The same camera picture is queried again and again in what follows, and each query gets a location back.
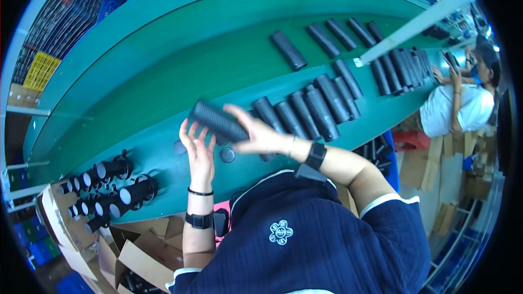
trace black wristband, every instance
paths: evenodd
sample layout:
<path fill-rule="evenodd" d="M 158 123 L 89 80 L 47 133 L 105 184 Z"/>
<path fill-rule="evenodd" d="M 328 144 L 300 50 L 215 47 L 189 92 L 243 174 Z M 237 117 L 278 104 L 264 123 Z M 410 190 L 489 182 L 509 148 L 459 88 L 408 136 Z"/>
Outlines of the black wristband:
<path fill-rule="evenodd" d="M 211 193 L 201 193 L 201 192 L 196 192 L 196 191 L 193 191 L 190 186 L 187 187 L 187 191 L 189 191 L 189 193 L 193 193 L 193 194 L 196 194 L 196 195 L 202 195 L 202 196 L 209 196 L 209 195 L 213 195 L 214 194 L 214 191 L 211 191 Z"/>

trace green plastic crate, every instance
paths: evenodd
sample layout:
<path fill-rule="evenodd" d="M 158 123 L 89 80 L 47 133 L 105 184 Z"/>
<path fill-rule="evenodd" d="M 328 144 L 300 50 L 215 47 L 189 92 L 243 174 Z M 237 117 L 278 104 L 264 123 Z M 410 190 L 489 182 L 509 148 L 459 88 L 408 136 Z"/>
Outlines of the green plastic crate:
<path fill-rule="evenodd" d="M 35 243 L 38 240 L 38 234 L 36 232 L 35 226 L 31 222 L 31 220 L 23 221 L 22 227 L 27 234 L 27 238 L 29 239 L 29 242 Z"/>
<path fill-rule="evenodd" d="M 18 177 L 17 170 L 8 170 L 7 174 L 9 175 L 9 184 L 10 192 L 20 189 L 20 178 Z"/>
<path fill-rule="evenodd" d="M 55 245 L 55 243 L 53 242 L 53 240 L 51 239 L 51 237 L 46 237 L 43 239 L 43 242 L 45 243 L 45 245 L 47 246 L 47 248 L 49 249 L 49 252 L 51 252 L 51 256 L 53 258 L 56 258 L 57 256 L 59 256 L 60 254 L 62 254 L 62 252 L 60 252 L 60 249 L 58 249 L 58 247 Z"/>

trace worker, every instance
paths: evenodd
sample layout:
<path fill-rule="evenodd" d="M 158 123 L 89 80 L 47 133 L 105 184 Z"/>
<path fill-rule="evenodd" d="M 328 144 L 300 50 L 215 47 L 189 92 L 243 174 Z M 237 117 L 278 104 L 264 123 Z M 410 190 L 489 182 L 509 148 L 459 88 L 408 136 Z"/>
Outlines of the worker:
<path fill-rule="evenodd" d="M 450 77 L 445 78 L 433 66 L 435 88 L 421 108 L 392 128 L 393 131 L 415 130 L 429 138 L 449 132 L 475 131 L 486 125 L 494 110 L 494 97 L 500 81 L 500 59 L 492 44 L 481 42 L 474 50 L 477 64 L 469 77 L 467 71 L 454 71 L 447 58 Z"/>
<path fill-rule="evenodd" d="M 213 135 L 206 146 L 208 130 L 196 134 L 195 122 L 187 134 L 185 120 L 180 139 L 187 148 L 191 183 L 184 268 L 166 284 L 171 293 L 421 290 L 430 251 L 418 197 L 402 199 L 380 171 L 357 154 L 279 134 L 237 106 L 226 105 L 224 110 L 238 119 L 250 138 L 234 145 L 238 154 L 283 154 L 319 169 L 328 179 L 298 179 L 292 170 L 281 170 L 258 181 L 230 202 L 232 230 L 216 249 L 206 217 L 213 213 L 216 139 Z M 256 166 L 242 168 L 249 173 Z M 341 204 L 336 186 L 348 189 L 359 219 Z"/>

